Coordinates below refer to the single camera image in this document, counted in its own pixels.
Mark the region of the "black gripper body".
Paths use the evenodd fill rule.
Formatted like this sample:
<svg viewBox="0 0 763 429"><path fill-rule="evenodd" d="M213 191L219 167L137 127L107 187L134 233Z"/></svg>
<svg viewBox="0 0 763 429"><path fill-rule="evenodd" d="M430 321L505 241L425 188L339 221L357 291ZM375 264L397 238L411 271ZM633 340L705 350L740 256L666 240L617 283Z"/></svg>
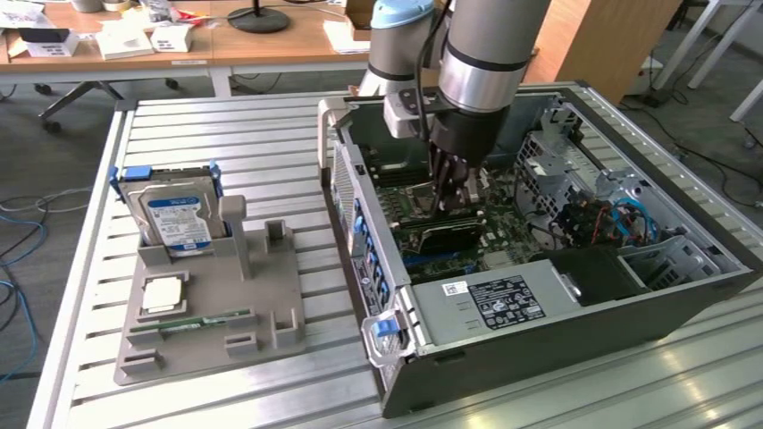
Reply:
<svg viewBox="0 0 763 429"><path fill-rule="evenodd" d="M441 112L434 117L433 144L470 167L482 165L494 150L509 109L488 114L466 110Z"/></svg>

